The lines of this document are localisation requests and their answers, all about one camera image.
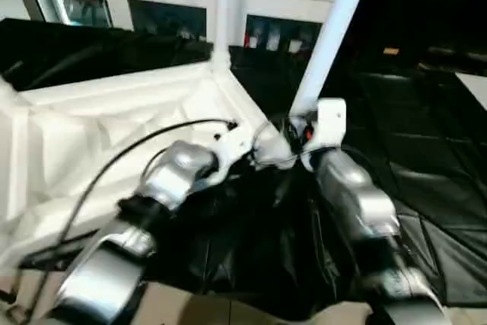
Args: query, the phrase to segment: black joint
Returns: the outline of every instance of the black joint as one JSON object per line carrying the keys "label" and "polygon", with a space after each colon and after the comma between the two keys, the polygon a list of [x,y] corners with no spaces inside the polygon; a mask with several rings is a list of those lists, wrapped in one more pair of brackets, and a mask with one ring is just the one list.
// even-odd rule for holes
{"label": "black joint", "polygon": [[7,304],[13,304],[15,303],[17,300],[17,295],[14,294],[14,293],[8,293],[8,292],[5,292],[5,291],[2,291],[0,289],[0,301],[3,301]]}
{"label": "black joint", "polygon": [[172,212],[155,199],[139,195],[121,199],[119,217],[130,224],[151,232],[162,221],[170,220]]}
{"label": "black joint", "polygon": [[237,127],[238,127],[238,123],[235,121],[227,123],[228,131],[231,131],[232,129],[236,129]]}

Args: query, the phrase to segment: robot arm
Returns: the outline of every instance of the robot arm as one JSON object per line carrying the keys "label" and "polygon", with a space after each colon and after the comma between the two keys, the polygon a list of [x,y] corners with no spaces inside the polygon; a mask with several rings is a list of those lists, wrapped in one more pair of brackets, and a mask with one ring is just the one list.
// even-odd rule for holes
{"label": "robot arm", "polygon": [[367,171],[335,149],[319,158],[314,173],[352,247],[361,290],[374,311],[370,325],[449,324],[426,278],[400,243],[392,200],[372,183]]}
{"label": "robot arm", "polygon": [[39,324],[130,323],[144,292],[147,258],[157,249],[154,228],[175,215],[196,182],[218,166],[209,149],[173,143],[135,194],[119,202],[114,220],[72,264],[53,309]]}

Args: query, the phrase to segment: black cable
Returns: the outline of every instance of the black cable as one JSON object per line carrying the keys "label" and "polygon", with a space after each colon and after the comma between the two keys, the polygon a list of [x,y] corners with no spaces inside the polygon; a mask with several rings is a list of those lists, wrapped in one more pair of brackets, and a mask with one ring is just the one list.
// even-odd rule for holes
{"label": "black cable", "polygon": [[[68,221],[66,222],[65,227],[62,229],[61,234],[59,235],[54,247],[53,247],[53,256],[56,256],[58,254],[59,248],[61,247],[62,243],[68,236],[69,230],[72,226],[73,221],[76,219],[78,216],[78,213],[81,210],[81,207],[83,206],[84,202],[86,201],[86,198],[88,195],[91,193],[93,190],[94,186],[97,184],[98,180],[107,172],[112,165],[114,165],[120,158],[122,158],[124,155],[129,153],[131,150],[134,148],[137,148],[138,146],[144,144],[150,139],[153,139],[156,136],[162,135],[163,133],[173,131],[175,129],[180,129],[183,127],[187,126],[192,126],[200,123],[225,123],[228,126],[228,129],[231,130],[233,129],[237,124],[235,121],[230,121],[227,119],[197,119],[194,121],[189,121],[189,122],[184,122],[184,123],[178,123],[176,125],[168,126],[163,129],[158,129],[157,131],[154,131],[145,137],[139,139],[138,141],[134,142],[127,148],[124,148],[121,152],[119,152],[117,155],[115,155],[112,159],[110,159],[100,170],[100,172],[97,174],[97,176],[88,184],[88,187],[86,190],[80,195],[78,201],[76,202],[75,207],[72,210],[71,215],[69,216]],[[44,287],[46,287],[47,279],[49,278],[49,274],[54,271],[56,268],[56,261],[53,260],[50,265],[48,265],[48,268],[43,272],[43,275],[40,279],[40,284],[37,286],[36,293],[30,302],[30,309],[26,311],[26,318],[22,322],[22,324],[27,324],[30,322],[33,313],[37,309],[37,305],[40,300],[40,296],[43,293]]]}
{"label": "black cable", "polygon": [[140,181],[142,182],[147,175],[147,172],[149,172],[149,169],[152,165],[152,163],[155,161],[155,159],[159,158],[163,153],[165,153],[167,148],[163,148],[162,150],[159,150],[154,154],[154,156],[148,161],[148,163],[145,165],[144,170],[140,174]]}

